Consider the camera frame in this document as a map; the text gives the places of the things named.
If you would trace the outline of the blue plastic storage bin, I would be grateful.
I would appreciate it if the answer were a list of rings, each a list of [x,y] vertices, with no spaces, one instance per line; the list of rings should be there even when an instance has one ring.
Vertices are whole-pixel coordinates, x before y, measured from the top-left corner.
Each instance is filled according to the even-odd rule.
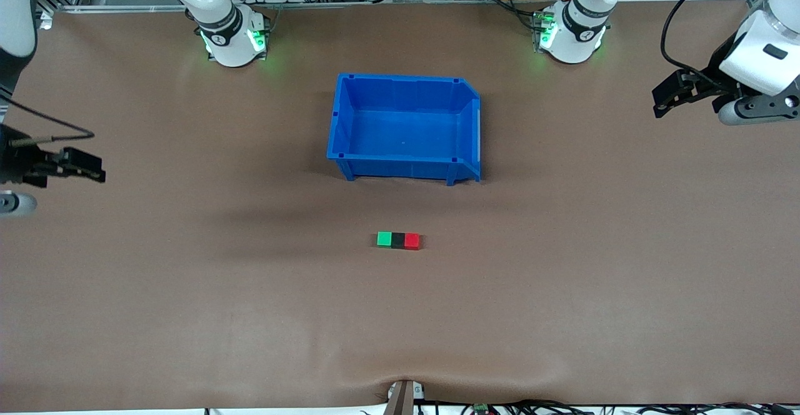
[[[458,77],[342,73],[326,157],[348,181],[482,179],[482,99]]]

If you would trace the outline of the brown table mat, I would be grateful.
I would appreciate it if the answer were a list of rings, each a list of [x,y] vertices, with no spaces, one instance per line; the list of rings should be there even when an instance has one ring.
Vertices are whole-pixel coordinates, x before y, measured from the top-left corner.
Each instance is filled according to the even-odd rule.
[[[267,59],[180,12],[57,14],[14,95],[104,184],[0,219],[0,412],[800,403],[800,121],[652,111],[666,2],[585,64],[493,4],[286,10]],[[341,73],[466,79],[482,181],[326,159]],[[420,250],[377,247],[419,233]]]

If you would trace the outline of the metal table clamp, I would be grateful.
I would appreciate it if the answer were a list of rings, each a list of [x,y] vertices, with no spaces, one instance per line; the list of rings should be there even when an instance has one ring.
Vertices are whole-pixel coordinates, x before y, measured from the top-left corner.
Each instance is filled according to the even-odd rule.
[[[419,403],[425,400],[424,386],[417,381],[402,380],[391,384],[383,415],[424,415]]]

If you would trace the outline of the aluminium frame rail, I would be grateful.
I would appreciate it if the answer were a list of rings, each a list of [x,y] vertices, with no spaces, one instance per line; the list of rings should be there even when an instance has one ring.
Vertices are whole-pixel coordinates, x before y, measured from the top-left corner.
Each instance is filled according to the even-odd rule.
[[[512,5],[516,9],[523,8],[545,8],[555,3],[554,0],[514,0]],[[305,9],[340,9],[349,7],[367,7],[367,8],[383,8],[383,7],[402,7],[412,5],[422,5],[425,2],[324,2],[324,3],[309,3],[309,2],[283,2],[283,3],[256,3],[252,5],[254,9],[268,9],[268,10],[305,10]],[[126,14],[126,13],[182,13],[185,10],[183,5],[116,5],[116,6],[100,6],[100,5],[57,5],[55,7],[46,7],[40,3],[37,8],[41,13],[48,13],[53,16],[55,13],[68,13],[68,14]]]

